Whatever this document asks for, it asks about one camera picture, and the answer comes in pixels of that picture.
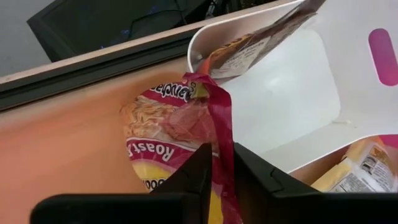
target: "brown packaging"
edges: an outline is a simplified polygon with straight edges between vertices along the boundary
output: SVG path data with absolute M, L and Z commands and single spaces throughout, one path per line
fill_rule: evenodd
M 200 65 L 198 73 L 215 79 L 242 75 L 314 16 L 324 2 L 306 0 L 272 25 L 220 47 Z

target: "red and yellow package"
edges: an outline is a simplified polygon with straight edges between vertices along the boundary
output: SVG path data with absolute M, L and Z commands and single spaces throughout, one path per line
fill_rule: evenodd
M 170 177 L 205 142 L 213 148 L 209 223 L 242 223 L 233 184 L 231 97 L 208 76 L 185 74 L 121 109 L 127 151 L 149 190 Z

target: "black monitor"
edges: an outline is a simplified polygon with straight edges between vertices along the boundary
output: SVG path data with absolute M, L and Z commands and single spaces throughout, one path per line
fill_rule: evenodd
M 51 61 L 202 21 L 212 0 L 55 0 L 27 23 Z

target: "black frame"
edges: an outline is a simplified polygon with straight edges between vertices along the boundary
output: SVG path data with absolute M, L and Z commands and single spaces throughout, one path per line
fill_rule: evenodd
M 166 223 L 205 224 L 210 208 L 211 169 L 211 144 L 203 144 L 150 194 L 50 197 L 33 209 L 31 224 L 160 223 L 165 217 L 170 220 Z M 396 220 L 396 193 L 321 193 L 239 143 L 234 143 L 233 175 L 241 218 L 246 224 Z M 157 215 L 148 218 L 148 210 L 155 210 Z
M 200 28 L 0 84 L 0 112 L 182 57 Z

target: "orange surface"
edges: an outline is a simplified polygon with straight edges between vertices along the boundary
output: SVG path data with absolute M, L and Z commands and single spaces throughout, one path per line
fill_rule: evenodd
M 123 103 L 177 81 L 179 60 L 0 114 L 0 223 L 28 223 L 63 193 L 146 192 L 127 156 Z

